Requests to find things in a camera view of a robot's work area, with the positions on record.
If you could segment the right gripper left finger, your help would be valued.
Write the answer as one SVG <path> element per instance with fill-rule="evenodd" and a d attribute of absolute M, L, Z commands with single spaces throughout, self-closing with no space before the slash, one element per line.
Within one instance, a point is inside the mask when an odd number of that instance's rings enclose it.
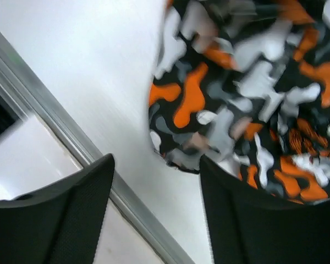
<path fill-rule="evenodd" d="M 0 263 L 93 263 L 114 171 L 107 154 L 51 185 L 0 201 Z"/>

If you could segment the orange camouflage shorts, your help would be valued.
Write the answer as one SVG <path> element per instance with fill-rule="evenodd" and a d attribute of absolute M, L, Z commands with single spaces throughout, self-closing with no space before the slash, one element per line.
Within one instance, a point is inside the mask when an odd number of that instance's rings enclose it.
<path fill-rule="evenodd" d="M 234 160 L 253 199 L 330 200 L 330 1 L 168 1 L 148 120 L 170 167 Z"/>

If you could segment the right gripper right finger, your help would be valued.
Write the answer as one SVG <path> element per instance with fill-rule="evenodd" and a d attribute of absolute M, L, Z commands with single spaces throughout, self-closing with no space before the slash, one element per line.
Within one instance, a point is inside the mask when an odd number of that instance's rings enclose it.
<path fill-rule="evenodd" d="M 207 157 L 200 180 L 214 263 L 330 263 L 330 201 L 271 196 Z"/>

